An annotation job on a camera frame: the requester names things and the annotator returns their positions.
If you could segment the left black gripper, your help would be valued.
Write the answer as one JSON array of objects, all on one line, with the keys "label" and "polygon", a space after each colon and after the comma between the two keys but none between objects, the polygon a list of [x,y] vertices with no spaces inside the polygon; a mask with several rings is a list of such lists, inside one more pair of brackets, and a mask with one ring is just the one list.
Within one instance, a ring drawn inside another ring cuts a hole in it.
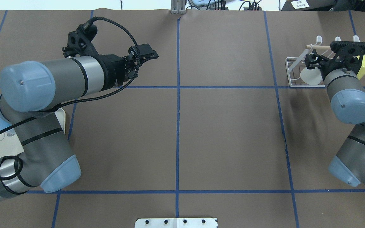
[{"label": "left black gripper", "polygon": [[149,44],[134,45],[129,48],[129,55],[119,57],[114,54],[102,55],[104,63],[104,84],[102,90],[122,86],[127,74],[136,66],[136,56],[139,62],[158,59],[158,53],[154,52]]}]

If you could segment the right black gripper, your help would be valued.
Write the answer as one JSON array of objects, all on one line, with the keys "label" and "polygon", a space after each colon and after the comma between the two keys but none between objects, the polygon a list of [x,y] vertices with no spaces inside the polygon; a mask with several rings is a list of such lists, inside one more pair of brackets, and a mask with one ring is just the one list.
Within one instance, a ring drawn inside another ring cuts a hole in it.
[{"label": "right black gripper", "polygon": [[346,69],[346,65],[343,62],[337,62],[317,53],[306,55],[305,66],[307,69],[320,69],[321,76],[327,76],[336,69]]}]

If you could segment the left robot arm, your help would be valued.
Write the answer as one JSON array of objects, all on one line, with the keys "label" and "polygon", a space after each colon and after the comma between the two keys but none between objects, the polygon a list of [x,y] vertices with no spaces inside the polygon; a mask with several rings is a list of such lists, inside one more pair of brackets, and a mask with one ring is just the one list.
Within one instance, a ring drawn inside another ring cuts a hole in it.
[{"label": "left robot arm", "polygon": [[85,41],[62,48],[65,58],[25,61],[0,74],[0,121],[8,124],[23,152],[0,157],[0,202],[41,187],[56,192],[81,176],[55,111],[66,101],[131,82],[138,67],[158,58],[149,44],[134,45],[128,55],[100,55]]}]

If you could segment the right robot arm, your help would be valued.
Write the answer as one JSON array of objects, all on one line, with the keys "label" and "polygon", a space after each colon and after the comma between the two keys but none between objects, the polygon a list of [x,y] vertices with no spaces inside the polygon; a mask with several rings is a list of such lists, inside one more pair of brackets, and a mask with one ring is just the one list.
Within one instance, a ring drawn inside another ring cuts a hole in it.
[{"label": "right robot arm", "polygon": [[354,128],[329,165],[329,172],[342,182],[365,185],[365,88],[358,78],[361,58],[313,52],[305,58],[307,69],[318,68],[336,118]]}]

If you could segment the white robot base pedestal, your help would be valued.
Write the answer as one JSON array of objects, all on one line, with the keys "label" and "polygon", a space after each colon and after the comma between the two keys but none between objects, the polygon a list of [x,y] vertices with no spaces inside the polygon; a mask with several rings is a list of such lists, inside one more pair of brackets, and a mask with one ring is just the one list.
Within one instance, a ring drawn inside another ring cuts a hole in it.
[{"label": "white robot base pedestal", "polygon": [[135,228],[217,228],[217,218],[141,218]]}]

